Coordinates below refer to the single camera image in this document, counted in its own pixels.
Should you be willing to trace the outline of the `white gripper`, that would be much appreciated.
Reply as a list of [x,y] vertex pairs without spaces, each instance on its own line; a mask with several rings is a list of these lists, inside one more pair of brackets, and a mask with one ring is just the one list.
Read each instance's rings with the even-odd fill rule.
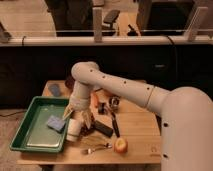
[[76,81],[69,98],[69,105],[65,108],[62,119],[67,119],[74,110],[84,110],[82,117],[86,127],[90,129],[93,122],[93,114],[90,109],[86,110],[90,106],[90,93],[91,87],[89,85]]

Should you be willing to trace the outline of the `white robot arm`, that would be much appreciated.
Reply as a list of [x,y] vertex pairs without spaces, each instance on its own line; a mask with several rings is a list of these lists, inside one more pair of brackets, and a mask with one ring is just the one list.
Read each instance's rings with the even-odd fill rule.
[[94,62],[78,62],[69,104],[85,110],[99,86],[157,114],[161,124],[161,171],[213,171],[213,100],[194,87],[172,91],[103,73]]

